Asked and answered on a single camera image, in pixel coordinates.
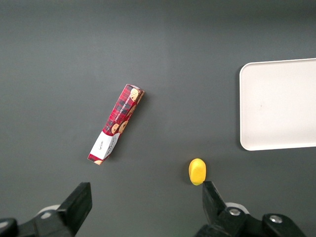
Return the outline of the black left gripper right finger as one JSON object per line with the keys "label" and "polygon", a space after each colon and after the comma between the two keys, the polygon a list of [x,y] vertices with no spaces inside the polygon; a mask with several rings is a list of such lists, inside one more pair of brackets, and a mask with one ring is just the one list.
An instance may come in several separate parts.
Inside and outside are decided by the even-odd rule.
{"label": "black left gripper right finger", "polygon": [[215,185],[202,185],[202,204],[208,224],[196,237],[304,237],[303,231],[289,217],[268,213],[258,220],[241,204],[224,202]]}

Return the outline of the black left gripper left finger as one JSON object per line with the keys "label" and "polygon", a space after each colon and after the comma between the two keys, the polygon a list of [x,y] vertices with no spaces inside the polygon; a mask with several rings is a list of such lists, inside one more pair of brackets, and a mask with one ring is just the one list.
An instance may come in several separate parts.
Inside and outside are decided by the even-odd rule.
{"label": "black left gripper left finger", "polygon": [[40,210],[34,218],[18,224],[14,218],[1,218],[2,237],[74,237],[92,209],[91,185],[80,183],[58,205]]}

